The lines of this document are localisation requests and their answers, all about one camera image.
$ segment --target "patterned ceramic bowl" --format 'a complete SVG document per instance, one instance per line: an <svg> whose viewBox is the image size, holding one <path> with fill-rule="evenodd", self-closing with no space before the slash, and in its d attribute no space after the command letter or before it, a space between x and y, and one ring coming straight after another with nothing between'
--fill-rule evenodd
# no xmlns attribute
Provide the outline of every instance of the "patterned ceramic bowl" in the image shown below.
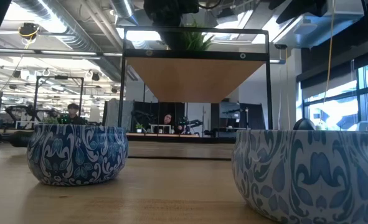
<svg viewBox="0 0 368 224"><path fill-rule="evenodd" d="M27 147L27 162L43 184L98 184L117 176L128 155L123 128L40 124Z"/></svg>
<svg viewBox="0 0 368 224"><path fill-rule="evenodd" d="M368 133L240 131L237 188L282 223L368 223Z"/></svg>

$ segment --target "wooden table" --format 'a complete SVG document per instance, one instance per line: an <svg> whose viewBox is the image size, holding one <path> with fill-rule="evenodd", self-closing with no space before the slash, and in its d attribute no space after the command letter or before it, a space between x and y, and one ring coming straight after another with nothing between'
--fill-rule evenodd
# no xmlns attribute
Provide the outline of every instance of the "wooden table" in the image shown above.
<svg viewBox="0 0 368 224"><path fill-rule="evenodd" d="M0 147L0 223L273 223L246 206L229 161L128 159L109 183L52 187L25 153Z"/></svg>

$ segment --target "damask pattern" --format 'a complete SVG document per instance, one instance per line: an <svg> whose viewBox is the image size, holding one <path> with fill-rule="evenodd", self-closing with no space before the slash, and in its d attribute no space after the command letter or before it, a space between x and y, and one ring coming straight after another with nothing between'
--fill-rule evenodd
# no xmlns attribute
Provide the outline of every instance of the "damask pattern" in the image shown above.
<svg viewBox="0 0 368 224"><path fill-rule="evenodd" d="M117 176L128 156L123 128L40 124L27 146L31 172L43 184L97 184Z"/></svg>
<svg viewBox="0 0 368 224"><path fill-rule="evenodd" d="M368 223L368 133L238 131L232 171L251 208L282 223Z"/></svg>

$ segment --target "ceiling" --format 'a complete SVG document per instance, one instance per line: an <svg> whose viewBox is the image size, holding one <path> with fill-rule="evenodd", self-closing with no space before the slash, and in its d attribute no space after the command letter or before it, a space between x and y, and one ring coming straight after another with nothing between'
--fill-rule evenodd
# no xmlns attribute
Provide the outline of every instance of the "ceiling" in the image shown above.
<svg viewBox="0 0 368 224"><path fill-rule="evenodd" d="M109 0L88 0L93 1L95 5L101 10L103 17L106 18L107 23L115 27L115 16L111 13L112 7ZM357 1L357 0L338 0L338 1ZM149 26L151 21L144 13L143 1L132 0L135 5L135 15L141 26ZM84 7L82 0L59 0L62 9L67 12L71 18L75 21L75 29L82 29L91 42L96 45L102 52L116 52L121 53L121 46L116 47L116 43L121 43L121 37L114 36L110 38L110 33L105 34L105 28L101 29L99 24L94 21L90 12ZM270 42L275 40L280 34L282 35L285 27L288 27L291 20L283 23L276 24L276 18L283 12L283 10L290 3L290 0L285 1L281 6L274 10L269 10L267 1L260 0L223 0L220 7L217 7L211 11L205 11L201 9L197 14L185 15L183 17L184 23L191 23L195 19L198 24L202 24L204 27L216 27L217 28L239 28L239 29L267 29L270 32ZM235 13L237 21L232 21L225 24L217 23L217 17L221 13L221 10L226 7L231 7ZM102 17L96 16L100 23L106 25ZM28 13L25 9L20 8L17 4L12 3L8 13L4 18L4 22L0 28L0 48L9 49L23 49L27 45L27 40L22 39L18 34L18 28L25 22L33 22L35 24L40 23L41 20L34 14ZM118 20L118 25L125 25L127 21ZM230 51L230 52L264 52L264 43L262 35L216 35L213 38L213 44L209 50L214 51ZM152 43L152 47L164 47ZM65 50L71 51L72 48L66 43L61 41L61 36L50 34L48 30L41 29L38 33L35 42L32 42L29 49L40 50ZM281 52L274 48L273 44L270 44L271 59L282 59ZM98 63L104 58L83 58L83 57L46 57L44 55L26 56L20 61L20 57L16 57L16 54L2 54L0 55L0 90L4 88L4 96L6 104L21 104L32 102L33 92L35 86L35 75L66 75L68 77L82 77L84 78L84 110L89 112L91 106L99 106L103 110L103 101L108 98L118 98L119 93L112 93L112 86L119 86L118 82L113 82L108 76L110 72L105 72L101 67L101 63ZM112 64L112 67L118 71L120 69L120 58L110 57L108 61ZM25 78L11 78L13 70L21 70L21 73L25 74ZM92 73L99 73L100 80L93 81ZM129 74L130 82L141 82L141 79L134 71ZM16 89L9 88L10 84L15 84ZM56 85L65 85L63 91L52 88ZM48 83L44 83L44 86L39 88L39 101L44 107L55 106L63 109L73 102L77 101L74 98L77 97L77 93L80 92L79 83L73 80L48 80Z"/></svg>

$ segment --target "green plant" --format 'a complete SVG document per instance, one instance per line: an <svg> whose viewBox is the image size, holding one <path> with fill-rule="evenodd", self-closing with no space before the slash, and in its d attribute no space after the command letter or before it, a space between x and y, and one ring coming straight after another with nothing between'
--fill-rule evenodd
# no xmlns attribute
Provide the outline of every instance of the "green plant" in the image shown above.
<svg viewBox="0 0 368 224"><path fill-rule="evenodd" d="M136 124L136 125L135 125L135 128L136 128L136 129L143 129L143 128L144 128L144 126L143 126L142 124Z"/></svg>
<svg viewBox="0 0 368 224"><path fill-rule="evenodd" d="M56 119L56 118L51 118L51 117L44 118L44 119L42 120L42 122L43 122L44 124L59 124L58 119Z"/></svg>
<svg viewBox="0 0 368 224"><path fill-rule="evenodd" d="M200 27L196 21L192 24L186 25L186 27ZM184 41L186 50L207 50L212 44L212 38L214 35L210 36L207 40L204 41L204 37L206 34L202 34L201 32L184 32Z"/></svg>

